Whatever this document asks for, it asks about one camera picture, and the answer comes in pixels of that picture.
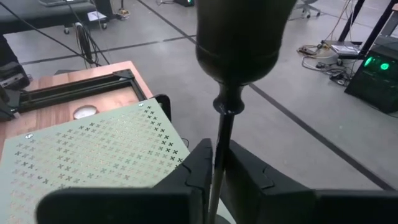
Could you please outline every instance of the wooden table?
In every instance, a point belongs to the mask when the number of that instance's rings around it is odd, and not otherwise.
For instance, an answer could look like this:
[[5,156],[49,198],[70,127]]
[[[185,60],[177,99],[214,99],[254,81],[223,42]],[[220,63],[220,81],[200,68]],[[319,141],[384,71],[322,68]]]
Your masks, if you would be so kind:
[[[112,65],[81,70],[78,72],[64,73],[51,77],[42,77],[38,80],[33,80],[27,90],[38,90],[50,86],[76,82],[87,78],[108,75],[112,72],[124,69],[130,69],[146,97],[152,97],[152,93],[132,62],[115,63]],[[23,113],[18,119],[0,123],[0,159],[3,144],[6,138],[72,121],[73,113],[81,106],[93,105],[97,107],[99,112],[103,112],[122,106],[131,105],[133,103],[137,103],[138,101],[139,100],[137,99],[137,96],[132,88],[126,87],[95,96],[89,96],[80,100]]]

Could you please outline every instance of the chair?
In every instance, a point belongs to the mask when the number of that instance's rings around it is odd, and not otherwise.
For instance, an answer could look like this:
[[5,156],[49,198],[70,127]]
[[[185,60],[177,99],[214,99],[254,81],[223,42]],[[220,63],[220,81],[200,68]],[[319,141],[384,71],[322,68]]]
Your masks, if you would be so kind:
[[303,9],[303,14],[307,13],[307,18],[311,17],[311,10],[314,10],[317,13],[317,17],[321,15],[321,10],[311,6],[311,4],[317,2],[318,0],[301,0],[303,3],[301,4],[296,4],[293,8],[293,10],[296,9]]

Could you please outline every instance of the gray concrete floor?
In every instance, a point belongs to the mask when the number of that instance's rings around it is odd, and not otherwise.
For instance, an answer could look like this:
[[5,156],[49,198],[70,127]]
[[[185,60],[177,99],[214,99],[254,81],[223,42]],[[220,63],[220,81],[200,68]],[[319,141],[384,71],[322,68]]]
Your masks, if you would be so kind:
[[[196,61],[195,37],[187,38],[196,32],[196,9],[178,4],[158,6],[155,0],[125,2],[130,18],[111,21],[107,30],[93,26],[93,37],[103,50],[110,49],[105,53],[110,61],[131,60],[153,93],[171,97],[173,124],[181,137],[190,141],[190,149],[202,138],[215,141],[218,114],[212,101],[218,94],[218,85]],[[366,1],[352,29],[354,40],[366,40],[388,2]],[[372,178],[375,174],[398,188],[398,119],[343,93],[344,88],[327,76],[302,68],[301,57],[296,53],[297,47],[318,44],[329,34],[343,4],[342,0],[319,0],[314,6],[324,13],[318,18],[302,19],[299,11],[292,13],[277,65],[255,83],[276,103],[246,87],[246,109],[236,118],[233,139],[308,187],[380,189],[383,186]],[[335,38],[345,22],[338,25]],[[74,31],[70,35],[63,34],[63,27],[43,31],[77,50]],[[85,68],[78,57],[62,58],[71,53],[34,31],[9,34],[6,38],[26,72],[34,78],[53,75],[61,69]],[[311,135],[283,108],[333,146]],[[333,147],[367,167],[370,174],[355,169],[333,152]]]

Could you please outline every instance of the green light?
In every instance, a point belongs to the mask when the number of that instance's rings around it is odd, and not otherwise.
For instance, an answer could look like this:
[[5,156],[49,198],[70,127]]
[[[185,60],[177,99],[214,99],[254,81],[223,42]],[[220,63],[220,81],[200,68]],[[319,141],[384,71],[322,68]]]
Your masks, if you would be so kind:
[[364,67],[368,66],[368,65],[371,63],[372,59],[373,59],[373,57],[369,57],[369,58],[365,61]]
[[388,63],[384,63],[382,65],[380,65],[381,70],[387,70],[390,67],[390,65]]

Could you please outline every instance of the wooden tabletop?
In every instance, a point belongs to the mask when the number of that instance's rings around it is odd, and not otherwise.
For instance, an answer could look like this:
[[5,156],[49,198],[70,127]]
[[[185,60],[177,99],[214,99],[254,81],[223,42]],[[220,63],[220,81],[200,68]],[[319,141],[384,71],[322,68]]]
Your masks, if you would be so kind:
[[[112,65],[88,70],[42,77],[38,80],[33,80],[26,90],[37,90],[69,82],[76,82],[87,78],[108,75],[112,72],[124,69],[131,69],[146,97],[152,97],[152,93],[132,62],[115,63]],[[21,114],[20,118],[0,123],[0,158],[2,154],[2,147],[6,138],[72,121],[73,113],[81,106],[93,105],[97,107],[99,112],[103,112],[122,106],[131,105],[133,103],[137,103],[138,101],[139,100],[137,99],[137,96],[132,88],[127,87],[95,96],[89,96],[80,100],[23,113]]]

